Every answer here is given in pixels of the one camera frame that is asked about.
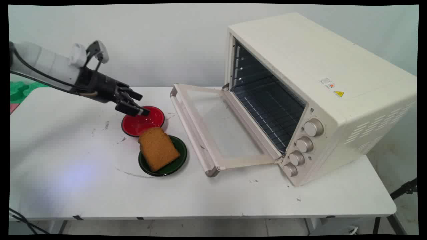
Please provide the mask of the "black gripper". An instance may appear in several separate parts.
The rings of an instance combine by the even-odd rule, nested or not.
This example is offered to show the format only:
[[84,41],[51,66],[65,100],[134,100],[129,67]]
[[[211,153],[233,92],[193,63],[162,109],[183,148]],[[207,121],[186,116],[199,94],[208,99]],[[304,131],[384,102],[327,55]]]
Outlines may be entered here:
[[98,71],[87,67],[81,68],[75,85],[79,87],[76,89],[79,96],[101,103],[115,102],[115,110],[126,115],[136,117],[150,114],[150,110],[147,108],[129,101],[130,99],[140,101],[143,97],[141,94],[133,91],[127,84]]

